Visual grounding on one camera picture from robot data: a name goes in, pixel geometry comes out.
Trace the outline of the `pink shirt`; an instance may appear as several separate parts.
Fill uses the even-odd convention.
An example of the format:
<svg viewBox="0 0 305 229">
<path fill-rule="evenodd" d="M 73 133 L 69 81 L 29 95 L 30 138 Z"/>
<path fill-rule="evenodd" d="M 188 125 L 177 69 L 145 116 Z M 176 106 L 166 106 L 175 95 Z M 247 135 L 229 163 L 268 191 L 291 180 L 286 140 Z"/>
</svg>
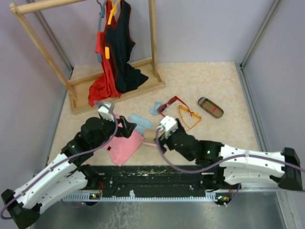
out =
<svg viewBox="0 0 305 229">
<path fill-rule="evenodd" d="M 115 136 L 103 149 L 108 152 L 114 164 L 122 166 L 140 147 L 143 139 L 140 133 L 133 130 L 129 138 Z"/>
</svg>

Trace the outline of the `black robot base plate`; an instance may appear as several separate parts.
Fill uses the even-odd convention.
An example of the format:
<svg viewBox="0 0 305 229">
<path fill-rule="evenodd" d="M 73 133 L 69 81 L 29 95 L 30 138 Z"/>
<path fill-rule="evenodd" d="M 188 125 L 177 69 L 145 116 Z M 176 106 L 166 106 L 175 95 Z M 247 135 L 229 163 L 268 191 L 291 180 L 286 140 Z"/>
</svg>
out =
<svg viewBox="0 0 305 229">
<path fill-rule="evenodd" d="M 133 191 L 137 198 L 205 197 L 206 191 L 236 189 L 220 180 L 215 169 L 207 174 L 185 174 L 170 166 L 93 166 L 95 178 L 86 191 L 96 190 L 105 198 L 127 197 Z"/>
</svg>

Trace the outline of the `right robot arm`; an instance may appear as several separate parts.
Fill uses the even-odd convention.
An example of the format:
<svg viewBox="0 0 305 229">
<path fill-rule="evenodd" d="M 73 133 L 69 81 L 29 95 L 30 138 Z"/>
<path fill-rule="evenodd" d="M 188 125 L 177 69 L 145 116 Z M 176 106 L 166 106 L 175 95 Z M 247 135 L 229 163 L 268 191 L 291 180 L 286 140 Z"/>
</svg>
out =
<svg viewBox="0 0 305 229">
<path fill-rule="evenodd" d="M 294 149 L 286 147 L 279 152 L 239 149 L 221 142 L 198 140 L 187 134 L 179 119 L 164 117 L 156 131 L 155 142 L 165 162 L 174 170 L 197 174 L 213 173 L 213 184 L 219 188 L 227 185 L 269 184 L 290 191 L 303 191 L 300 160 Z M 176 166 L 164 155 L 175 150 L 201 169 L 187 170 Z"/>
</svg>

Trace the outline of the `light blue cleaning cloth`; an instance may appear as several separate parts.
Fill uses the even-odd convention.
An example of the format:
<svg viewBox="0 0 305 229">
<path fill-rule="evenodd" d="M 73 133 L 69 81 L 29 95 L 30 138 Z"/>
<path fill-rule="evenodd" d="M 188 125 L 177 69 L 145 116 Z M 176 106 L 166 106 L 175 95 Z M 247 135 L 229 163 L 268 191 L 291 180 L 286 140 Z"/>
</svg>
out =
<svg viewBox="0 0 305 229">
<path fill-rule="evenodd" d="M 153 123 L 145 118 L 142 118 L 140 116 L 138 116 L 137 114 L 132 114 L 129 117 L 130 122 L 135 123 L 136 124 L 136 128 L 135 130 L 143 135 L 145 130 L 147 129 L 151 129 L 153 126 Z"/>
</svg>

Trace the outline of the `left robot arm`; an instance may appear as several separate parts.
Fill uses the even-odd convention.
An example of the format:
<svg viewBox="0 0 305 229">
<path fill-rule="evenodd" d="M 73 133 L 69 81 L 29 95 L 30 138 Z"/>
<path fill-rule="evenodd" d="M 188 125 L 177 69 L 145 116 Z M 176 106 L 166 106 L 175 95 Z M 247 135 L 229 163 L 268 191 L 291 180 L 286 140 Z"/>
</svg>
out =
<svg viewBox="0 0 305 229">
<path fill-rule="evenodd" d="M 129 138 L 135 123 L 124 116 L 113 121 L 91 117 L 55 159 L 23 186 L 6 189 L 1 198 L 10 218 L 20 229 L 33 225 L 50 206 L 68 194 L 84 188 L 94 189 L 99 177 L 84 162 L 114 137 Z"/>
</svg>

